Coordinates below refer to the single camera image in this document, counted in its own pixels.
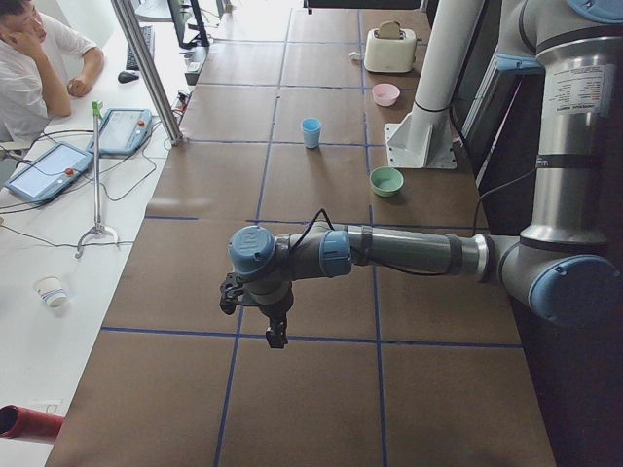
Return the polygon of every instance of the keyboard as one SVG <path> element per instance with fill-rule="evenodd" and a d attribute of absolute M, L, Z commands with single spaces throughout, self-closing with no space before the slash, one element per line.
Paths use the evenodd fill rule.
<path fill-rule="evenodd" d="M 154 26 L 140 26 L 140 32 L 143 35 L 143 40 L 145 44 L 147 44 L 147 49 L 149 49 L 149 53 L 154 56 L 154 50 L 156 48 L 156 40 L 154 37 Z M 134 51 L 132 47 L 128 44 L 128 58 L 126 59 L 126 69 L 127 70 L 138 70 L 138 62 L 136 61 L 136 56 L 134 55 Z"/>

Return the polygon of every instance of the tablet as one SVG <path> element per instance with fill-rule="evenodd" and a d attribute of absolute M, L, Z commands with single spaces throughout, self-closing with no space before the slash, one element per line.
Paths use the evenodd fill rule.
<path fill-rule="evenodd" d="M 108 109 L 99 124 L 99 155 L 124 158 L 136 152 L 152 127 L 148 109 Z M 93 139 L 87 147 L 93 152 Z"/>
<path fill-rule="evenodd" d="M 57 143 L 4 186 L 28 202 L 48 201 L 71 185 L 92 161 L 93 154 L 68 143 Z"/>

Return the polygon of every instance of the blue joint cap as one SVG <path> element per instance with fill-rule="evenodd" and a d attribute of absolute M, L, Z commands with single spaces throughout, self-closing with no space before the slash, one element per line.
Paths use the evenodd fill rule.
<path fill-rule="evenodd" d="M 346 275 L 352 268 L 346 231 L 328 231 L 320 242 L 320 269 L 325 277 Z"/>
<path fill-rule="evenodd" d="M 535 75 L 545 71 L 536 58 L 531 56 L 509 55 L 497 53 L 497 70 L 517 75 Z"/>
<path fill-rule="evenodd" d="M 234 270 L 241 276 L 252 277 L 275 255 L 275 237 L 263 227 L 245 227 L 232 236 L 229 254 Z"/>
<path fill-rule="evenodd" d="M 559 326 L 581 326 L 616 310 L 621 297 L 621 273 L 594 255 L 565 258 L 545 270 L 529 291 L 532 310 Z"/>
<path fill-rule="evenodd" d="M 567 0 L 579 15 L 594 22 L 623 24 L 621 0 Z"/>

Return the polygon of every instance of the bowl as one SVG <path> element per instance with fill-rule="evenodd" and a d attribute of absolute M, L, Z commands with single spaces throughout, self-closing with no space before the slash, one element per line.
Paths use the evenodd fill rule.
<path fill-rule="evenodd" d="M 405 183 L 399 170 L 393 167 L 378 167 L 370 174 L 372 191 L 380 197 L 391 197 L 398 193 Z"/>
<path fill-rule="evenodd" d="M 400 96 L 400 89 L 390 83 L 380 83 L 372 88 L 372 98 L 377 105 L 389 107 Z"/>

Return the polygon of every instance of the blue cup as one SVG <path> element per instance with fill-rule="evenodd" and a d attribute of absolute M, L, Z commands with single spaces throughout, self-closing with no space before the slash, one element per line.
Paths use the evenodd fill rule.
<path fill-rule="evenodd" d="M 303 142 L 305 143 L 305 147 L 308 149 L 317 148 L 318 144 L 320 144 L 322 122 L 315 118 L 304 119 L 301 122 L 301 129 L 303 130 Z"/>

